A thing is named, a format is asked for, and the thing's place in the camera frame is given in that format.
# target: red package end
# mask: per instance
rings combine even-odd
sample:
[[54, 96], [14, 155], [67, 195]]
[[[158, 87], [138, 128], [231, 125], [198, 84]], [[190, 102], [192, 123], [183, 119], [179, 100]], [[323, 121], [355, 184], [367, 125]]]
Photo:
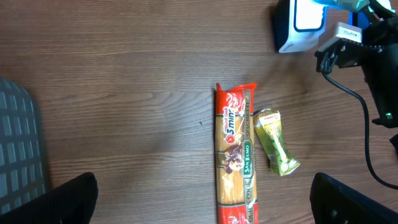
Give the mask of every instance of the red package end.
[[235, 108], [235, 113], [243, 113], [243, 90], [250, 90], [251, 92], [250, 113], [254, 113], [254, 89], [257, 87], [257, 83], [238, 85], [228, 91], [221, 89], [221, 85], [219, 83], [216, 84], [216, 87], [216, 114], [223, 114], [223, 108], [225, 106]]

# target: pasta packet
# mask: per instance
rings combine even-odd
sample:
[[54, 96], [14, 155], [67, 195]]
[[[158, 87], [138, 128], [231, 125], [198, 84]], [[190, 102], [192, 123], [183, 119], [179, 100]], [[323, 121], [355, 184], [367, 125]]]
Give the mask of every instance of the pasta packet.
[[284, 147], [279, 111], [265, 109], [258, 112], [254, 117], [254, 125], [269, 158], [271, 171], [280, 176], [292, 173], [300, 163]]
[[257, 84], [217, 83], [216, 183], [219, 224], [258, 224], [253, 99]]

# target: wire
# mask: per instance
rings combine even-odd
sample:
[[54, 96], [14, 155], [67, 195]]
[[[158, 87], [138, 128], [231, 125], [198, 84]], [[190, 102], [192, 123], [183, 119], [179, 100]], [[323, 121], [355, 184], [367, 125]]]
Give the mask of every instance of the wire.
[[326, 80], [328, 80], [328, 82], [330, 82], [331, 84], [333, 84], [334, 86], [336, 86], [340, 90], [343, 90], [346, 93], [348, 93], [348, 94], [352, 95], [353, 97], [357, 98], [359, 100], [359, 102], [361, 102], [361, 105], [362, 105], [362, 108], [363, 108], [363, 113], [364, 113], [364, 118], [365, 118], [365, 159], [366, 159], [366, 165], [368, 165], [368, 169], [369, 169], [370, 173], [372, 174], [372, 176], [380, 184], [382, 184], [382, 185], [384, 185], [386, 187], [398, 190], [398, 186], [397, 185], [389, 184], [389, 183], [385, 182], [384, 180], [380, 179], [380, 177], [377, 176], [376, 173], [374, 172], [374, 169], [373, 169], [373, 166], [372, 166], [372, 162], [371, 162], [371, 156], [370, 156], [370, 152], [369, 152], [369, 111], [368, 111], [368, 107], [366, 106], [365, 100], [362, 98], [362, 96], [358, 95], [354, 91], [344, 87], [340, 83], [338, 83], [338, 82], [334, 81], [333, 79], [331, 79], [327, 74], [322, 72], [322, 75], [323, 75], [323, 77], [325, 77]]

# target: gray plastic basket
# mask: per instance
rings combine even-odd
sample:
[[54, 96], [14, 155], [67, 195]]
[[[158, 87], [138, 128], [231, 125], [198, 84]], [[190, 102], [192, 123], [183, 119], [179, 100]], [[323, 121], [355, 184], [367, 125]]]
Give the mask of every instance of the gray plastic basket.
[[50, 189], [41, 123], [28, 92], [0, 78], [0, 214]]

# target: wooden surface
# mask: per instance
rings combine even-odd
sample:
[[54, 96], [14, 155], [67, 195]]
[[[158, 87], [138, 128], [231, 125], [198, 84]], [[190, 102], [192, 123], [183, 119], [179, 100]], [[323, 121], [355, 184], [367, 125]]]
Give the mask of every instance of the wooden surface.
[[[286, 148], [302, 163], [278, 177], [256, 144], [260, 223], [313, 223], [316, 172], [398, 212], [398, 191], [366, 167], [359, 102], [315, 72], [313, 51], [274, 52], [275, 3], [2, 0], [0, 75], [40, 103], [53, 186], [94, 172], [91, 223], [215, 223], [215, 84], [258, 82], [255, 109], [280, 110]], [[377, 117], [360, 69], [333, 78]], [[398, 184], [396, 132], [371, 125], [374, 168]]]

